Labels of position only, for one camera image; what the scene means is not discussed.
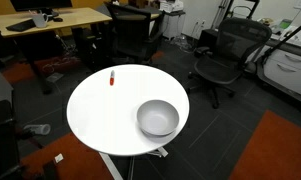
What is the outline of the white table base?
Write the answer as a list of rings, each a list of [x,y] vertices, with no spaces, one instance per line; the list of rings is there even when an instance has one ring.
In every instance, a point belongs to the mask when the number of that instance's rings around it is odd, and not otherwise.
[[[101,159],[105,163],[107,169],[109,170],[110,174],[114,178],[114,180],[124,180],[122,174],[118,170],[115,163],[112,161],[111,157],[108,154],[100,152],[99,155]],[[164,158],[168,155],[168,151],[164,147],[160,147],[156,150],[150,151],[149,155],[158,156],[159,158]],[[134,175],[134,165],[135,165],[135,157],[132,156],[129,158],[129,166],[127,170],[127,180],[133,180]]]

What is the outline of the wooden desk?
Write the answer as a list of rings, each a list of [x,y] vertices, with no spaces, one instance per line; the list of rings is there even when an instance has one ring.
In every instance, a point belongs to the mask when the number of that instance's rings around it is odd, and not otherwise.
[[[52,92],[52,88],[48,85],[35,62],[61,54],[62,45],[56,39],[55,31],[83,25],[89,25],[93,30],[96,30],[99,23],[104,24],[111,21],[112,18],[89,7],[66,8],[61,9],[57,16],[41,13],[41,16],[44,17],[44,27],[33,26],[24,31],[11,31],[8,29],[12,25],[33,21],[33,16],[32,12],[0,15],[0,34],[3,38],[11,38],[16,43],[37,76],[42,93],[49,94]]]

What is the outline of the black keyboard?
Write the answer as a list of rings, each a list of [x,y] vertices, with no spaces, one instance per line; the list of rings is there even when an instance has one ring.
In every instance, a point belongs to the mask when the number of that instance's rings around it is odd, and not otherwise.
[[[7,26],[6,29],[9,31],[23,32],[23,31],[29,30],[34,27],[35,27],[35,23],[33,22],[32,19],[29,19],[26,21],[22,21],[22,22]]]

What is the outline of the black mesh office chair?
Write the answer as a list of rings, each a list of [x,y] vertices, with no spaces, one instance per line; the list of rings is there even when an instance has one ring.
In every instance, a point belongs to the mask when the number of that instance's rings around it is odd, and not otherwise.
[[[229,85],[240,78],[248,64],[247,58],[262,47],[271,37],[272,31],[257,21],[241,18],[227,18],[221,22],[213,48],[198,47],[195,55],[198,61],[194,72],[188,78],[204,81],[213,92],[212,107],[217,109],[220,101],[216,88],[224,88],[229,97],[235,91]]]

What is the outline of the black padded office chair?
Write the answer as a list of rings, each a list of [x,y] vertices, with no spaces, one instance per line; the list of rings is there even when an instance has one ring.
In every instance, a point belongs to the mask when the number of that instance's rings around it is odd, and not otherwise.
[[[113,22],[112,50],[115,56],[132,58],[135,63],[151,63],[162,36],[164,14],[156,18],[151,12],[105,2]]]

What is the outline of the red and grey marker pen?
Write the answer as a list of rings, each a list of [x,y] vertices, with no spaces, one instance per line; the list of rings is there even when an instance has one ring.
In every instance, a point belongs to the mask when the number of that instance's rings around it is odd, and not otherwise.
[[[110,74],[110,85],[113,86],[114,85],[114,79],[115,79],[115,71],[112,70],[111,74]]]

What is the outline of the white drawer cabinet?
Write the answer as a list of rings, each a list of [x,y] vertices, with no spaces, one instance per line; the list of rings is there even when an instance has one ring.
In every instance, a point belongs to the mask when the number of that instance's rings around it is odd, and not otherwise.
[[[270,80],[301,95],[301,56],[278,50],[267,59],[264,74]]]

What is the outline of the grey bowl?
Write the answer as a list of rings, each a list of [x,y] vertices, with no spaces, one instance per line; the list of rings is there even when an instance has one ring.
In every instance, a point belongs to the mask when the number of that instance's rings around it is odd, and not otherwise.
[[[149,100],[137,110],[140,129],[155,136],[166,136],[174,132],[179,124],[176,108],[163,100]]]

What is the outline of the white mug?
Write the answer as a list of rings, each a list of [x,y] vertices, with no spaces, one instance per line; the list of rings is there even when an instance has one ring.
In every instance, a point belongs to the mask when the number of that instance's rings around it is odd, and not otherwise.
[[[45,28],[48,22],[48,16],[45,13],[33,14],[32,20],[37,28]]]

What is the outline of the clear plastic cup on floor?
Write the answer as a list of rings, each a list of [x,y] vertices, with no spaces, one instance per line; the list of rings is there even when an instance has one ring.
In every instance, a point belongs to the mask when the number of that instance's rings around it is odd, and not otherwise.
[[[49,124],[26,125],[24,129],[35,135],[48,135],[51,131],[51,126]]]

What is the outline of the black computer mouse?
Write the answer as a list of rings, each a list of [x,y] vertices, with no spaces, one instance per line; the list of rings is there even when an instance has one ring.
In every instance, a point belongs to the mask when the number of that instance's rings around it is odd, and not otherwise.
[[[63,22],[63,19],[62,18],[53,18],[53,21],[54,22]]]

